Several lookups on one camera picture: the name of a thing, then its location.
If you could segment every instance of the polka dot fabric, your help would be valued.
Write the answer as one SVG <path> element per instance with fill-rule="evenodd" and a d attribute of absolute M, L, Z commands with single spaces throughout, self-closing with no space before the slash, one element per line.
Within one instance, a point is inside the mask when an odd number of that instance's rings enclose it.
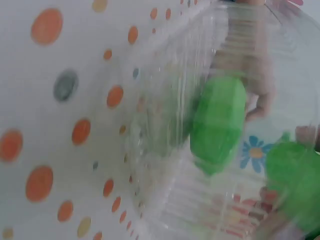
<path fill-rule="evenodd" d="M 142 239 L 124 152 L 124 113 L 142 72 L 123 59 L 187 8 L 186 0 L 0 3 L 0 240 Z"/>

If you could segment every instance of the green plastic object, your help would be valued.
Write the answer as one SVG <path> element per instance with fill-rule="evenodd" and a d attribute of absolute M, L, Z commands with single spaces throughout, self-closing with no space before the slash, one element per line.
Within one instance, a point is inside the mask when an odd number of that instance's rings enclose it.
<path fill-rule="evenodd" d="M 246 90 L 238 77 L 209 79 L 203 89 L 190 133 L 196 165 L 211 176 L 235 157 L 245 120 Z"/>
<path fill-rule="evenodd" d="M 288 141 L 267 154 L 267 187 L 285 196 L 281 207 L 289 220 L 309 233 L 320 227 L 320 156 L 313 148 Z"/>

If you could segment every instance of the gray polka dot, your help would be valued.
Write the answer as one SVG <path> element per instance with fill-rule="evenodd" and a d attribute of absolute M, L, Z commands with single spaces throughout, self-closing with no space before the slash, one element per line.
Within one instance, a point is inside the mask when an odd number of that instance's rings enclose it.
<path fill-rule="evenodd" d="M 72 69 L 66 69 L 56 78 L 53 96 L 58 102 L 68 101 L 78 88 L 78 75 Z"/>
<path fill-rule="evenodd" d="M 96 170 L 97 168 L 98 168 L 98 162 L 95 161 L 95 162 L 93 163 L 93 170 Z"/>
<path fill-rule="evenodd" d="M 139 75 L 139 68 L 135 68 L 133 70 L 132 76 L 133 76 L 134 79 L 136 79 L 138 77 L 138 75 Z"/>

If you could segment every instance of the orange flower center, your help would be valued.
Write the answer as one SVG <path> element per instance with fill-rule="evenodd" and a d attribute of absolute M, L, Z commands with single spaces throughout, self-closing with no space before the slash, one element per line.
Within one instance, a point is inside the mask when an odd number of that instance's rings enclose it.
<path fill-rule="evenodd" d="M 255 159 L 260 159 L 264 155 L 260 147 L 251 148 L 249 154 L 251 158 L 255 158 Z"/>

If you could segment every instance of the blue flower print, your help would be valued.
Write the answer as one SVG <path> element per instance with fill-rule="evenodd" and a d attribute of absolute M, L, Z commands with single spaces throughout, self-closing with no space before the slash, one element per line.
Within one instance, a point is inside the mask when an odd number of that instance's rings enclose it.
<path fill-rule="evenodd" d="M 240 168 L 245 169 L 248 162 L 252 162 L 252 167 L 256 173 L 261 173 L 262 168 L 266 165 L 266 154 L 273 147 L 273 144 L 265 144 L 256 136 L 249 137 L 249 143 L 244 141 Z"/>

